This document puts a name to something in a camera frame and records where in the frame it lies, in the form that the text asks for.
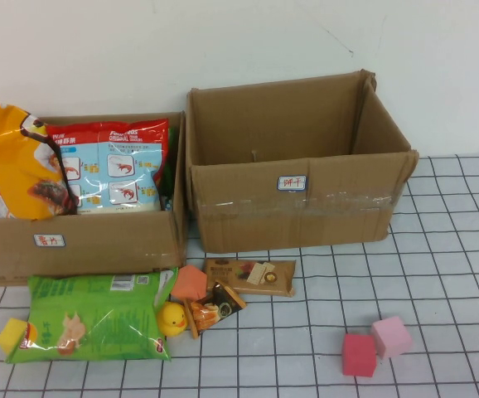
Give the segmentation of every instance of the yellow rubber duck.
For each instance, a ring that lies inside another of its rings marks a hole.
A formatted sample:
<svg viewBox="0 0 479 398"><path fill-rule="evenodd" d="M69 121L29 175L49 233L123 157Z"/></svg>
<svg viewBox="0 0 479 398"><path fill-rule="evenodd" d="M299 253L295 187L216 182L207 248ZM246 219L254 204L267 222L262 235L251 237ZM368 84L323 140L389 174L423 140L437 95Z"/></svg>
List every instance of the yellow rubber duck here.
<svg viewBox="0 0 479 398"><path fill-rule="evenodd" d="M181 334L187 325L184 307L166 301L157 314L157 324L160 332L166 337Z"/></svg>

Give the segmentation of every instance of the empty cardboard box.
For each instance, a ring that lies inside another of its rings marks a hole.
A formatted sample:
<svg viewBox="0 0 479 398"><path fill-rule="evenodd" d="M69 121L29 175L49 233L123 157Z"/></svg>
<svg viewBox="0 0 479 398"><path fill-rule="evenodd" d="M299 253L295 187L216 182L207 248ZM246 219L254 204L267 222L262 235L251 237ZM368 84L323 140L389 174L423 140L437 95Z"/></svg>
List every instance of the empty cardboard box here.
<svg viewBox="0 0 479 398"><path fill-rule="evenodd" d="M0 286L25 284L33 274L132 274L182 266L186 259L184 114L42 118L49 124L168 118L179 129L172 211L0 219Z"/></svg>
<svg viewBox="0 0 479 398"><path fill-rule="evenodd" d="M382 240L419 159L366 70L194 89L186 183L206 251Z"/></svg>

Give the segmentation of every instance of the grid floor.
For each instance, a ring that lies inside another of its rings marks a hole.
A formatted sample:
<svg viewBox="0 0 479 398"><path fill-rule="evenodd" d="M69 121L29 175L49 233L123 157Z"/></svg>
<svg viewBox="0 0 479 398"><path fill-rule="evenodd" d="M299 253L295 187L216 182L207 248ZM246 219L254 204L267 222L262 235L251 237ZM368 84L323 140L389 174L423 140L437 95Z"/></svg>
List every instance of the grid floor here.
<svg viewBox="0 0 479 398"><path fill-rule="evenodd" d="M12 366L0 352L0 397L479 397L479 154L421 159L390 229L377 243L230 254L296 259L297 294L247 295L201 339L171 339L171 362ZM205 256L193 225L189 262ZM26 288L0 288L0 330L28 305ZM343 376L344 333L394 315L412 352L371 379Z"/></svg>

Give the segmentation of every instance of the orange foam cube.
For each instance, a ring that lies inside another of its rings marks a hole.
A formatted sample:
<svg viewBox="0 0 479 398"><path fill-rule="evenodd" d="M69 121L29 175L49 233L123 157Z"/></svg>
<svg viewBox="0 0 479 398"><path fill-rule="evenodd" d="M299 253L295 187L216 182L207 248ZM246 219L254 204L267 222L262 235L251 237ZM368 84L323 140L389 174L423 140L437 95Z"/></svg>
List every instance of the orange foam cube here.
<svg viewBox="0 0 479 398"><path fill-rule="evenodd" d="M172 296L179 300L202 299L206 296L206 274L193 265L182 267L173 286Z"/></svg>

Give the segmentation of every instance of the chocolate bar package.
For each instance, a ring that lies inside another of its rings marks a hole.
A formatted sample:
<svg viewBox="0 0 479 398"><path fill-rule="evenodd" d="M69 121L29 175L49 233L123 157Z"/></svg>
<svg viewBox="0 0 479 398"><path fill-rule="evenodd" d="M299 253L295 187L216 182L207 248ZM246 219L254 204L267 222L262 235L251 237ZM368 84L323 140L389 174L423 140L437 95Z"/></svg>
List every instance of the chocolate bar package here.
<svg viewBox="0 0 479 398"><path fill-rule="evenodd" d="M206 288L217 279L238 293L292 297L296 261L207 259Z"/></svg>

